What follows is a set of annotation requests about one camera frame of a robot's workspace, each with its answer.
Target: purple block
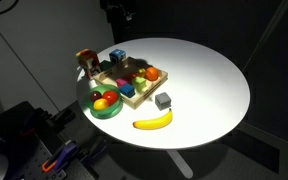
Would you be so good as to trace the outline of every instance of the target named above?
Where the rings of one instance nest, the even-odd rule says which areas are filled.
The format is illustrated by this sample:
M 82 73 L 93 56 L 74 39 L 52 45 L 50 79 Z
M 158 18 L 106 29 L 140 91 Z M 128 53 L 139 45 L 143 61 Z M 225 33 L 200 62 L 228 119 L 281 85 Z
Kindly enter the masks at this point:
M 118 88 L 124 86 L 124 84 L 126 84 L 126 83 L 127 83 L 127 81 L 125 81 L 124 79 L 116 79 L 116 84 L 117 84 Z

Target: orange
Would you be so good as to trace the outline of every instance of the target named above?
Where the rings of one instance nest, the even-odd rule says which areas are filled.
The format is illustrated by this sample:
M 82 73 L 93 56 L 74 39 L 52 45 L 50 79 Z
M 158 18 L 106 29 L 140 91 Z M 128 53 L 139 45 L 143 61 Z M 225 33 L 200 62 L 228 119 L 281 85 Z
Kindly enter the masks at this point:
M 155 67 L 149 67 L 145 70 L 145 78 L 149 81 L 155 81 L 158 78 L 158 70 Z

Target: blue block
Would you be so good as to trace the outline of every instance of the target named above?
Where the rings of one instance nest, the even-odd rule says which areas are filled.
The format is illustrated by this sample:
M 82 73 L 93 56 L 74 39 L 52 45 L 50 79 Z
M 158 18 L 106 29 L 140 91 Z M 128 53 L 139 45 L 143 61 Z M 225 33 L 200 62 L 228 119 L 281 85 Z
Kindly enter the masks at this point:
M 123 50 L 115 49 L 109 54 L 109 56 L 110 56 L 111 63 L 117 64 L 126 58 L 126 53 Z
M 127 96 L 128 98 L 131 98 L 135 95 L 134 87 L 128 83 L 124 84 L 119 89 L 121 93 Z

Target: wooden tray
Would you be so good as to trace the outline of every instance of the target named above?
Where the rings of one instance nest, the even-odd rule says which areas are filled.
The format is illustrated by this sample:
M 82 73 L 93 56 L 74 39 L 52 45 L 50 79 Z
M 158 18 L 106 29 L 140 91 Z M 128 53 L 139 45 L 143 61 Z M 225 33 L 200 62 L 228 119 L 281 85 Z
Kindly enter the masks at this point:
M 138 72 L 140 68 L 147 69 L 151 65 L 147 64 L 144 60 L 137 60 L 132 57 L 127 57 L 119 64 L 115 65 L 109 70 L 103 71 L 94 76 L 97 85 L 112 84 L 117 86 L 115 80 L 124 77 L 130 73 Z M 122 95 L 125 104 L 133 109 L 138 108 L 150 95 L 167 80 L 167 72 L 159 70 L 159 77 L 156 81 L 146 81 L 147 90 L 139 93 L 135 90 L 135 95 L 132 98 Z

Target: green block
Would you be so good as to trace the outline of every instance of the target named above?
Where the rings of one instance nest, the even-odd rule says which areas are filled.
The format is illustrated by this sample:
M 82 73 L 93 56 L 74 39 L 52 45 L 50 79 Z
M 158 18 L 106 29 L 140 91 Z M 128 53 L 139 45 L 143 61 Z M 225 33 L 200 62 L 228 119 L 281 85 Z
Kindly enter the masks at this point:
M 146 79 L 137 76 L 133 79 L 132 84 L 137 91 L 142 91 L 146 87 Z
M 107 60 L 104 60 L 100 63 L 100 68 L 102 71 L 109 70 L 113 67 L 113 64 Z

